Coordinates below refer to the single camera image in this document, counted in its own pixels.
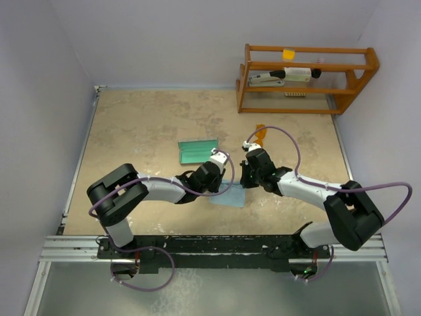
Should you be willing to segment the grey-brown glasses case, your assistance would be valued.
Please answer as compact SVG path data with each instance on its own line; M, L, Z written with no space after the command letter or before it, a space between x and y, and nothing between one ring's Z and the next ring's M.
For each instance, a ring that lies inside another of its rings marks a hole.
M193 139L178 141L179 162L181 165L205 163L218 147L217 138Z

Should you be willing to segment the light blue cleaning cloth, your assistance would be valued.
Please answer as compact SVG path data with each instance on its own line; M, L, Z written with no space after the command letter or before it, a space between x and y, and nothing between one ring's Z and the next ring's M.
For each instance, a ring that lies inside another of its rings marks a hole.
M245 195L245 188L243 188L240 182L235 181L226 192L210 197L209 201L215 205L242 208L245 206Z

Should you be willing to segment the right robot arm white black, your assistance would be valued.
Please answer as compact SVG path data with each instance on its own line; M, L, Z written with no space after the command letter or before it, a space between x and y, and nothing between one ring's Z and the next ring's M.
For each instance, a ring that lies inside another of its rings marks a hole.
M322 183L300 178L288 167L275 167L269 154L259 145L244 149L240 163L240 183L244 188L261 187L281 197L295 198L326 212L328 221L309 223L300 228L293 241L293 252L308 257L319 246L341 244L351 251L359 250L385 224L383 215L365 192L355 192L360 184Z

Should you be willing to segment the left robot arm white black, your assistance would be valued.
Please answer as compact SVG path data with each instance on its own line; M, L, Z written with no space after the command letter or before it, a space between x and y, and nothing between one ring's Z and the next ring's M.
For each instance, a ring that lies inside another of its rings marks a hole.
M121 258L128 258L136 248L128 215L142 201L186 204L207 192L216 194L227 162L226 159L210 158L197 170L170 178L139 174L133 165L123 164L87 189L93 206L90 215L99 220L111 237L113 252Z

